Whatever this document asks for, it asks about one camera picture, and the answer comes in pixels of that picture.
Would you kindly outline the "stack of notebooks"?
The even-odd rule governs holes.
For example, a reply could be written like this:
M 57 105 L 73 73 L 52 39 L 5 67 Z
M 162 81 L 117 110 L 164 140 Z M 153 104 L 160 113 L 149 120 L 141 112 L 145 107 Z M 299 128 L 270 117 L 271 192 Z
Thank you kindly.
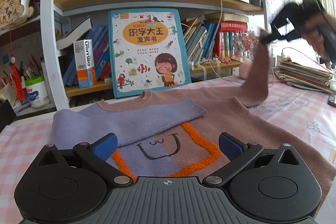
M 284 58 L 277 63 L 276 76 L 292 86 L 328 94 L 335 94 L 335 73 L 300 65 Z

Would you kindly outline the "red tassel charm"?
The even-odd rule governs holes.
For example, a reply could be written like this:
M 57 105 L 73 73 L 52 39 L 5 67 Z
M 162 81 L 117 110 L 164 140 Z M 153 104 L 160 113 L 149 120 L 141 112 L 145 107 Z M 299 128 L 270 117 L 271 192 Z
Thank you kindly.
M 24 95 L 24 92 L 21 86 L 21 78 L 19 77 L 19 73 L 15 65 L 15 57 L 14 57 L 14 52 L 13 52 L 13 40 L 12 40 L 11 30 L 9 30 L 9 39 L 10 39 L 10 54 L 11 54 L 10 66 L 13 71 L 13 80 L 15 84 L 15 90 L 16 90 L 18 100 L 22 101 L 25 99 L 25 95 Z

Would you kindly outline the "purple and pink sweater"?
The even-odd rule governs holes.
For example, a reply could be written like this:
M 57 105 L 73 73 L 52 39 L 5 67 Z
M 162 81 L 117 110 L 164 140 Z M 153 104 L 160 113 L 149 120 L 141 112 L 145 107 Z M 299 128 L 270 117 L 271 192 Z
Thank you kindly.
M 123 102 L 99 101 L 78 112 L 60 110 L 54 115 L 51 143 L 71 149 L 114 133 L 118 149 L 108 163 L 132 178 L 208 176 L 228 163 L 218 146 L 223 132 L 265 148 L 290 143 L 326 196 L 335 178 L 332 164 L 293 133 L 250 112 L 269 97 L 268 61 L 267 49 L 259 46 L 242 85 L 218 79 L 183 89 L 147 90 Z

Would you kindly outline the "children's sound book teal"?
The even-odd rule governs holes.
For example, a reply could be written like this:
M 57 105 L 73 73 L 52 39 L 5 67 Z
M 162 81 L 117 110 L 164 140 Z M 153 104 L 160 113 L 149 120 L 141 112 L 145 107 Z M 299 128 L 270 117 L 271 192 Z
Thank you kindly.
M 113 95 L 140 95 L 191 83 L 179 12 L 172 8 L 108 13 Z

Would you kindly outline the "usmile white orange box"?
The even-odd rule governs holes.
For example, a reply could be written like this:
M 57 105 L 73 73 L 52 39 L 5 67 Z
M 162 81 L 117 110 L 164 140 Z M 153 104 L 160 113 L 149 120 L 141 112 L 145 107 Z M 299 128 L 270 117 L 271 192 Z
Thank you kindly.
M 79 88 L 90 88 L 96 83 L 92 40 L 76 41 L 73 44 L 73 48 Z

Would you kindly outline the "white green pen jar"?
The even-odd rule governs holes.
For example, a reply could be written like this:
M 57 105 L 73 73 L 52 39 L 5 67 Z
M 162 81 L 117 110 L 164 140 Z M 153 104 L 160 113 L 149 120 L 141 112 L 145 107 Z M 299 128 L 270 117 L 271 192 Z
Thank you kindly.
M 45 78 L 43 76 L 37 76 L 30 80 L 26 80 L 25 85 L 32 108 L 39 109 L 50 103 L 45 85 Z

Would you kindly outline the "black box under shoe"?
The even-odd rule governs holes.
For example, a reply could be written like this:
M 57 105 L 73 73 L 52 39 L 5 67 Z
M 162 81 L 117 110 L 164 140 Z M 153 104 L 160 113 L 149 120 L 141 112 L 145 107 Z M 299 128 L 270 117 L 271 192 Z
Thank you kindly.
M 0 103 L 0 132 L 10 125 L 16 118 L 16 114 L 8 100 L 1 100 Z

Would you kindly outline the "pink checkered tablecloth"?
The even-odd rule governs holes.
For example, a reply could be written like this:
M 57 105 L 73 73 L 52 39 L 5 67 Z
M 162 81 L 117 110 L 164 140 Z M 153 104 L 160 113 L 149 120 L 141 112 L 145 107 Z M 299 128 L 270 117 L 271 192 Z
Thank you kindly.
M 335 164 L 335 108 L 327 95 L 270 80 L 269 97 L 250 112 L 293 133 Z M 53 112 L 21 118 L 1 132 L 1 223 L 20 223 L 16 184 L 50 138 Z

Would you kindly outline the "white bookshelf frame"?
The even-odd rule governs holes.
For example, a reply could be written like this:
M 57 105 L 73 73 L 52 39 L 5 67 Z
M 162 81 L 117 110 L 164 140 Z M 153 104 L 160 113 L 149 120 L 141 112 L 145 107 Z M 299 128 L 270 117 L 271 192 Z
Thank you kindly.
M 40 9 L 43 55 L 51 93 L 56 109 L 67 109 L 69 108 L 69 99 L 65 93 L 59 66 L 60 52 L 56 48 L 54 21 L 54 16 L 61 15 L 62 12 L 55 7 L 54 0 L 41 0 Z

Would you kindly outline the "pink plush toy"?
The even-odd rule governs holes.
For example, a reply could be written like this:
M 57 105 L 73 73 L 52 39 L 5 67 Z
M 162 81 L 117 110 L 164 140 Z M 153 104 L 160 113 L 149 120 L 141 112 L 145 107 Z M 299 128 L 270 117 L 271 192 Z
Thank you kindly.
M 252 69 L 253 61 L 250 59 L 244 59 L 239 67 L 239 77 L 246 80 L 249 76 L 249 73 Z

